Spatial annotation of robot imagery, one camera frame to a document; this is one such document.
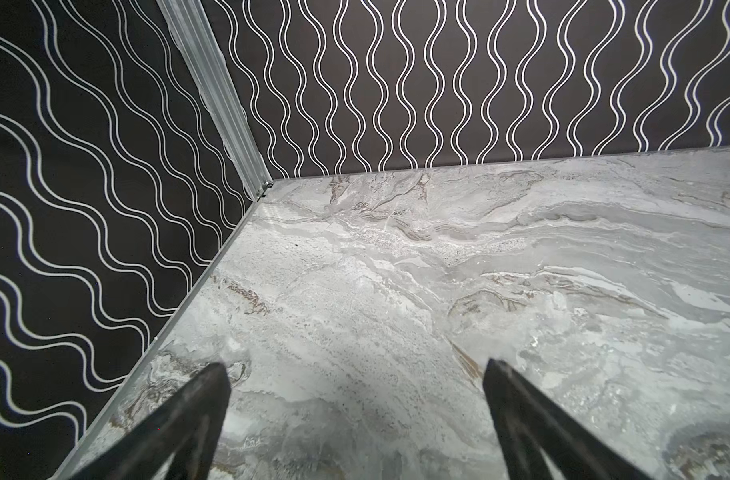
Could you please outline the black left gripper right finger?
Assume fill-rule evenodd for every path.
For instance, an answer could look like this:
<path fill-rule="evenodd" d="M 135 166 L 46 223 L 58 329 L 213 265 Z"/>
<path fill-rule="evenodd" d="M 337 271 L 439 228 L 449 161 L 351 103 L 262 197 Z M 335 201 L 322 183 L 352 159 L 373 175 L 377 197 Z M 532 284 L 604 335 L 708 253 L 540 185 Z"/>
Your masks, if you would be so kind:
<path fill-rule="evenodd" d="M 647 479 L 511 365 L 491 359 L 483 390 L 511 479 Z"/>

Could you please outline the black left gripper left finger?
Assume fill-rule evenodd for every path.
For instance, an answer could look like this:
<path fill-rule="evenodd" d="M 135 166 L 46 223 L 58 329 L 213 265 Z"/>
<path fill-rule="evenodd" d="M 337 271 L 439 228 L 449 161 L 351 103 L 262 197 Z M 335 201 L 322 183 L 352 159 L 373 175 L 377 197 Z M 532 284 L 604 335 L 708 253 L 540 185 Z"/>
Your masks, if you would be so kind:
<path fill-rule="evenodd" d="M 227 369 L 210 363 L 75 479 L 206 479 L 231 396 Z"/>

